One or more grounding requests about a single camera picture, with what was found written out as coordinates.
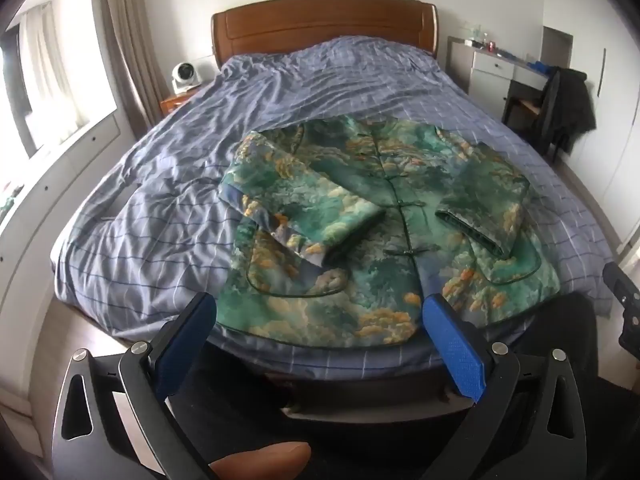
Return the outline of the person's left hand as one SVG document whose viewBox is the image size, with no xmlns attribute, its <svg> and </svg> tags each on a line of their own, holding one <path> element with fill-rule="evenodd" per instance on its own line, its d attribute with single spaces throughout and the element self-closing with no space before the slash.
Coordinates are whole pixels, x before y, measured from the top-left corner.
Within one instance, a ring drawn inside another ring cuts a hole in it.
<svg viewBox="0 0 640 480">
<path fill-rule="evenodd" d="M 209 468 L 222 480 L 290 480 L 302 473 L 310 458 L 308 443 L 282 442 L 226 456 Z"/>
</svg>

